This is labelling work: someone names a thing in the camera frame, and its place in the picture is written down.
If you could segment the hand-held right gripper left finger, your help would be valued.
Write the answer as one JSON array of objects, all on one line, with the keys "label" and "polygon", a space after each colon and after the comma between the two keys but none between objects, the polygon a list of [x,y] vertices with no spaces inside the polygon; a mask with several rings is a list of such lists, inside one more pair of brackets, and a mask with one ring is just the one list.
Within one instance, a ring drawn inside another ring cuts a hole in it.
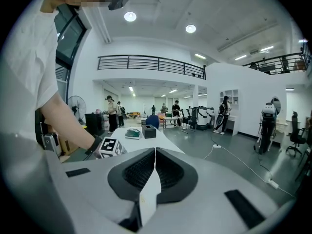
[{"label": "hand-held right gripper left finger", "polygon": [[99,160],[58,164],[58,193],[74,234],[155,234],[143,223],[141,192],[154,170],[154,148]]}]

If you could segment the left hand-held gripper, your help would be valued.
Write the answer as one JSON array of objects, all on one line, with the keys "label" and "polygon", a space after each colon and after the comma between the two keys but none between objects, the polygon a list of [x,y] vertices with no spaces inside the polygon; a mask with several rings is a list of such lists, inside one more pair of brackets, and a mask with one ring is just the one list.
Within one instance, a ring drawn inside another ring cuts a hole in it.
[{"label": "left hand-held gripper", "polygon": [[113,156],[119,156],[127,153],[125,146],[115,138],[105,137],[99,146],[99,149],[95,151],[97,159],[109,158]]}]

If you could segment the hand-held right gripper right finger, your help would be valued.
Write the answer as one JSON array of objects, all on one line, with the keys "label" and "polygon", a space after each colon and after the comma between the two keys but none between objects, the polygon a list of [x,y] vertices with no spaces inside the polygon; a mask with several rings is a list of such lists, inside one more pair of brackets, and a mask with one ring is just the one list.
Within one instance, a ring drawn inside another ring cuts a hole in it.
[{"label": "hand-held right gripper right finger", "polygon": [[[222,165],[172,150],[167,153],[195,168],[197,185],[182,201],[159,205],[141,234],[270,234],[295,204],[293,199],[278,207],[266,193]],[[239,190],[264,221],[249,228],[225,196],[232,190]]]}]

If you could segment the person's left forearm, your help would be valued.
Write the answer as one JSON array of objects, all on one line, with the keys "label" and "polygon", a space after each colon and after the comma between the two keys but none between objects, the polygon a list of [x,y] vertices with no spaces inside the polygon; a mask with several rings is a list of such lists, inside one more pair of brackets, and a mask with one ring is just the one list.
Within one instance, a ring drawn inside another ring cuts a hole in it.
[{"label": "person's left forearm", "polygon": [[61,137],[85,150],[94,144],[95,138],[83,129],[58,92],[40,108],[40,111]]}]

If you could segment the black wristband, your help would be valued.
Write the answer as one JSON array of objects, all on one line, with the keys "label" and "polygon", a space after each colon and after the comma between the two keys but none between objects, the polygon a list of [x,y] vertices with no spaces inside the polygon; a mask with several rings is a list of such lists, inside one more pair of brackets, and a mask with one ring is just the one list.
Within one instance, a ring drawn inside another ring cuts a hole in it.
[{"label": "black wristband", "polygon": [[91,147],[89,149],[87,149],[87,151],[85,152],[86,155],[90,155],[93,152],[95,152],[102,142],[101,137],[99,137],[97,135],[93,135],[93,137],[95,138],[95,140],[94,140],[93,144],[91,145]]}]

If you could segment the black cabinet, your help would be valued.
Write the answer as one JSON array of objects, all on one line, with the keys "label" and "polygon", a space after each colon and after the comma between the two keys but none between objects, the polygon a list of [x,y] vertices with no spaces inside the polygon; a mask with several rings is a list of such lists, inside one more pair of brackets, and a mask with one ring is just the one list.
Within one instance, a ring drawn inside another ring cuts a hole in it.
[{"label": "black cabinet", "polygon": [[104,133],[103,117],[100,113],[85,114],[86,130],[91,135],[101,136]]}]

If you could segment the cardboard box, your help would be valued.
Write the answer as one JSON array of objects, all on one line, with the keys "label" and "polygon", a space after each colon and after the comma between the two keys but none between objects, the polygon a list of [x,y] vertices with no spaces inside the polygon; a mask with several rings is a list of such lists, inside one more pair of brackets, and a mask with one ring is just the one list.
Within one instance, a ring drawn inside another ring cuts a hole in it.
[{"label": "cardboard box", "polygon": [[73,144],[66,138],[59,136],[59,141],[64,155],[70,156],[73,152],[75,152],[78,149],[77,145]]}]

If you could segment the black tissue box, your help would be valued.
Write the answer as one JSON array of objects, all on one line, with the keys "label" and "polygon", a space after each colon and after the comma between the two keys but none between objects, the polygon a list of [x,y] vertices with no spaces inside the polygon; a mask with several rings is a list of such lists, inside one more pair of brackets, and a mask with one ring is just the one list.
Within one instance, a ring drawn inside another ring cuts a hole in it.
[{"label": "black tissue box", "polygon": [[156,128],[153,125],[142,125],[142,134],[145,139],[156,138]]}]

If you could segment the black standing fan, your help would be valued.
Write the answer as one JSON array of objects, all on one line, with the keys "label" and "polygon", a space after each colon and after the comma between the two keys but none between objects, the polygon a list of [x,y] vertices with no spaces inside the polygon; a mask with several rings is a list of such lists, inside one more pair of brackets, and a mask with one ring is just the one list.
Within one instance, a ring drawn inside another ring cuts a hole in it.
[{"label": "black standing fan", "polygon": [[67,105],[72,110],[75,118],[81,125],[85,125],[86,103],[80,96],[71,96],[67,100]]}]

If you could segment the blue chair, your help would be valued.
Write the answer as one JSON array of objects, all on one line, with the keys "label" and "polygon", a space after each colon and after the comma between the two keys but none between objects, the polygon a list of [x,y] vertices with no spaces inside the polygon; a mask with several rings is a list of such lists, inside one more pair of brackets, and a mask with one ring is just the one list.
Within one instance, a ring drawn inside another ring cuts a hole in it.
[{"label": "blue chair", "polygon": [[146,125],[152,125],[156,129],[158,129],[159,128],[159,124],[160,124],[158,115],[150,115],[150,116],[148,116],[146,118],[146,120],[145,120],[145,124]]}]

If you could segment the silver suitcase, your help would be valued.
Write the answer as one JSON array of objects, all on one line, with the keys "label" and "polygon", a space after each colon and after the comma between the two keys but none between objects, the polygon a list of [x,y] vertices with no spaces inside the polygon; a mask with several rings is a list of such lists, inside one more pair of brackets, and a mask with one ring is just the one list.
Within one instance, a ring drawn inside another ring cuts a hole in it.
[{"label": "silver suitcase", "polygon": [[61,155],[62,150],[56,133],[45,134],[43,136],[43,145],[45,150],[54,152],[58,157]]}]

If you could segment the white folding table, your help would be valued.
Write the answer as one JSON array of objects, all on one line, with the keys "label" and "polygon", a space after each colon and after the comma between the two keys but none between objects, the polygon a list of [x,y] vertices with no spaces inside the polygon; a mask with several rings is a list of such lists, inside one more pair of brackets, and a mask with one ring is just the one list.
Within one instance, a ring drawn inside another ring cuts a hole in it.
[{"label": "white folding table", "polygon": [[173,125],[174,127],[178,127],[178,120],[180,117],[164,117],[163,118],[163,129],[167,128],[167,123],[169,122],[170,125]]}]

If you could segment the white desk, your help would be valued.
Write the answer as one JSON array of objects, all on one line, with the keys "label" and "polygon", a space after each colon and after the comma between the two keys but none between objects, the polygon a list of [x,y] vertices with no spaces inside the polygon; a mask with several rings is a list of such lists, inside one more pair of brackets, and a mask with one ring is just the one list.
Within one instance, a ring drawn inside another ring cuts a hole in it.
[{"label": "white desk", "polygon": [[227,122],[227,130],[232,130],[232,136],[238,134],[239,124],[240,124],[239,116],[229,115]]}]

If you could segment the white and black robot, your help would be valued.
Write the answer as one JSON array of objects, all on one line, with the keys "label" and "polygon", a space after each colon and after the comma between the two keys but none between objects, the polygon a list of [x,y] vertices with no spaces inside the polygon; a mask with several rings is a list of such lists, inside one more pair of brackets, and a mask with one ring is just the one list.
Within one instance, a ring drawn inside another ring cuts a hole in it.
[{"label": "white and black robot", "polygon": [[213,107],[198,106],[192,109],[191,127],[195,130],[207,130],[214,127],[215,109]]}]

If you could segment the black mezzanine railing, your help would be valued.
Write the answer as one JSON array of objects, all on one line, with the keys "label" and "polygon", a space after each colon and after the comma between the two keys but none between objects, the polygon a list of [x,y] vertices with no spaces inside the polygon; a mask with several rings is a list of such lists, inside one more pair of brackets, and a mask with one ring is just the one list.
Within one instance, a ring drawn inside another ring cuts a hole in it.
[{"label": "black mezzanine railing", "polygon": [[301,46],[298,52],[263,58],[262,60],[245,64],[243,67],[248,67],[268,75],[306,72],[309,68],[312,68],[312,53],[306,39],[300,40],[299,43]]},{"label": "black mezzanine railing", "polygon": [[109,69],[142,69],[170,72],[206,79],[203,67],[170,58],[148,55],[107,55],[98,57],[98,70]]}]

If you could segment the white dresser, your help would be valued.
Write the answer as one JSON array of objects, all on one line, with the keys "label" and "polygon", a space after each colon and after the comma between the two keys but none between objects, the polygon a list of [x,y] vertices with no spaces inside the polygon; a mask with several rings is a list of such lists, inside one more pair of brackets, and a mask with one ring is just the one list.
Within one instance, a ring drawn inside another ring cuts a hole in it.
[{"label": "white dresser", "polygon": [[276,120],[276,135],[274,141],[282,144],[284,137],[287,135],[288,124],[286,121],[277,119]]}]

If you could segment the white ceiling pipes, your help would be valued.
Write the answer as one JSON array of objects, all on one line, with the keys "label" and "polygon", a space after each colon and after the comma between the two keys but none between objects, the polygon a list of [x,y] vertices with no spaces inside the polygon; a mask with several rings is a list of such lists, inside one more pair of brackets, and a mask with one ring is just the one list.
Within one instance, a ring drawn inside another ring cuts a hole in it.
[{"label": "white ceiling pipes", "polygon": [[104,21],[104,18],[103,18],[103,15],[102,15],[102,12],[101,12],[101,9],[98,7],[97,8],[97,13],[98,13],[98,16],[99,16],[99,29],[101,30],[103,36],[104,36],[104,42],[105,43],[111,43],[112,42],[112,39],[109,35],[109,32],[108,32],[108,29],[106,27],[106,24],[105,24],[105,21]]}]

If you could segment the white shelf cabinet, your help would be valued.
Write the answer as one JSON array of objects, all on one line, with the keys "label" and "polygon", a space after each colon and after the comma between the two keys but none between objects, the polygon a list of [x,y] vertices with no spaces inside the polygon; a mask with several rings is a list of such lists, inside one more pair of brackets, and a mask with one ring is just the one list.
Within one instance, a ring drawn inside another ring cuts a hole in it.
[{"label": "white shelf cabinet", "polygon": [[230,104],[238,105],[239,104],[239,90],[225,90],[220,92],[220,103],[223,102],[224,97],[227,96]]}]

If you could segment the black framed glass door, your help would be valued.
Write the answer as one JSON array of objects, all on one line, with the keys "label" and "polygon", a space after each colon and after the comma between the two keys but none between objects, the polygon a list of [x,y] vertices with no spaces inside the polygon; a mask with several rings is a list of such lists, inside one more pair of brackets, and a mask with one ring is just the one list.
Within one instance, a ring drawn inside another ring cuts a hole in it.
[{"label": "black framed glass door", "polygon": [[79,18],[77,7],[63,4],[55,17],[58,46],[56,51],[56,78],[59,93],[64,101],[68,98],[68,84],[74,59],[86,27]]}]

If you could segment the black office chair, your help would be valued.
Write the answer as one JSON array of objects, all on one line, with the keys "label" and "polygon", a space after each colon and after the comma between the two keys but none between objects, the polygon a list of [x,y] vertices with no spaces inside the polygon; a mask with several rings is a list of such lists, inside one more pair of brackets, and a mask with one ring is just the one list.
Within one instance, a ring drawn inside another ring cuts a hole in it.
[{"label": "black office chair", "polygon": [[286,148],[286,153],[289,150],[293,150],[294,151],[293,157],[296,157],[297,153],[302,155],[302,152],[299,150],[299,146],[307,142],[307,138],[304,137],[304,134],[306,131],[307,131],[307,128],[299,128],[298,113],[293,111],[292,132],[290,134],[290,141],[292,145]]}]

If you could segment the round wall mirror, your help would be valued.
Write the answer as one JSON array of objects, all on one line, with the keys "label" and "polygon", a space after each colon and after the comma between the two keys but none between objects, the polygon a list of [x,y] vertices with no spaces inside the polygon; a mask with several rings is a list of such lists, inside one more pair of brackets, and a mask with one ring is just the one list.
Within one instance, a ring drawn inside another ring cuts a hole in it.
[{"label": "round wall mirror", "polygon": [[277,97],[273,97],[271,100],[271,104],[274,105],[275,110],[276,110],[276,114],[278,115],[281,111],[281,102]]}]

